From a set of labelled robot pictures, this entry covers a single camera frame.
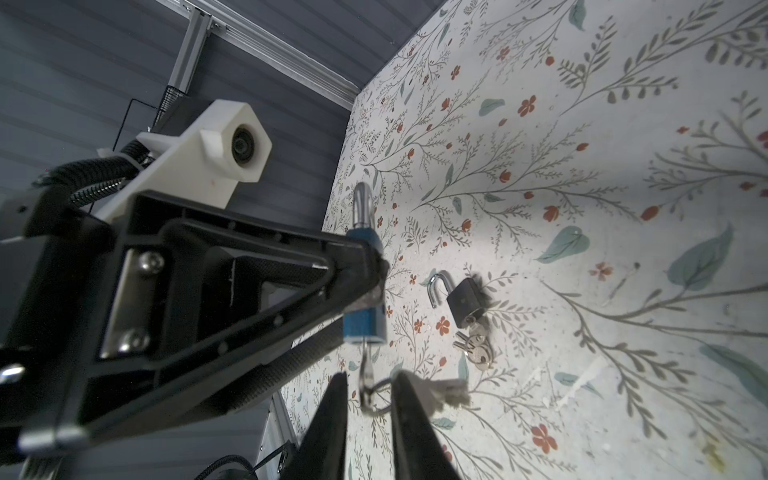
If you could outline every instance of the blue padlock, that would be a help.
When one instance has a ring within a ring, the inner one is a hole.
[[[383,253],[379,235],[373,229],[373,195],[365,182],[355,186],[353,194],[352,229],[346,235],[368,242],[379,253]],[[344,341],[347,343],[386,342],[386,311],[382,304],[344,314]]]

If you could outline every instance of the black padlock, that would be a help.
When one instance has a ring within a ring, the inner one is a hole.
[[[453,320],[458,328],[467,328],[485,313],[485,305],[477,283],[472,278],[466,277],[454,288],[446,272],[435,273],[427,283],[427,294],[429,294],[432,308],[437,308],[435,282],[438,279],[442,280],[448,292],[448,306],[451,308]]]

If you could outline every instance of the orange flower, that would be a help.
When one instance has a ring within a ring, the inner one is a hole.
[[[656,217],[659,214],[659,207],[656,205],[653,205],[652,207],[648,207],[645,209],[642,215],[640,215],[640,218],[642,218],[645,221],[649,221],[651,218]]]
[[[444,316],[440,317],[440,321],[437,322],[437,330],[440,332],[440,336],[447,335],[449,332],[449,327],[451,326],[451,323],[445,319]]]
[[[553,220],[557,220],[558,217],[560,217],[560,209],[557,208],[555,205],[550,205],[549,207],[546,207],[544,212],[544,220],[547,222],[552,222]]]
[[[535,106],[533,105],[536,101],[536,95],[531,95],[530,100],[523,100],[523,102],[520,104],[520,108],[518,108],[518,113],[521,117],[524,117],[529,112],[532,112],[535,109]]]
[[[550,448],[552,448],[552,450],[558,449],[558,443],[549,436],[547,426],[543,423],[540,423],[538,427],[531,428],[531,433],[533,434],[534,445],[541,447],[541,450],[544,453],[549,453]]]
[[[597,270],[589,270],[589,274],[592,276],[597,275],[598,280],[600,280],[601,282],[604,282],[605,277],[608,275],[611,275],[614,272],[614,268],[612,266],[608,266],[608,264],[605,262],[600,262],[594,267]]]
[[[498,51],[498,55],[496,55],[496,60],[504,61],[508,53],[509,47],[502,47],[502,49]]]

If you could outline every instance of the screw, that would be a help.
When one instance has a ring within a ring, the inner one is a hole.
[[[139,255],[139,270],[144,275],[157,275],[164,266],[165,259],[158,252],[148,251]]]
[[[149,335],[142,329],[129,329],[120,337],[118,351],[121,353],[140,352],[149,346]]]
[[[0,370],[0,385],[18,382],[24,376],[25,370],[21,363],[6,365]]]

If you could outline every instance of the floral patterned surface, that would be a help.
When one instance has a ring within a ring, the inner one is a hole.
[[[374,369],[468,380],[432,419],[464,478],[768,478],[766,63],[768,0],[450,0],[363,90],[324,229],[372,185]],[[489,371],[433,270],[486,295]],[[392,478],[360,357],[283,396],[302,435],[348,372],[347,475]]]

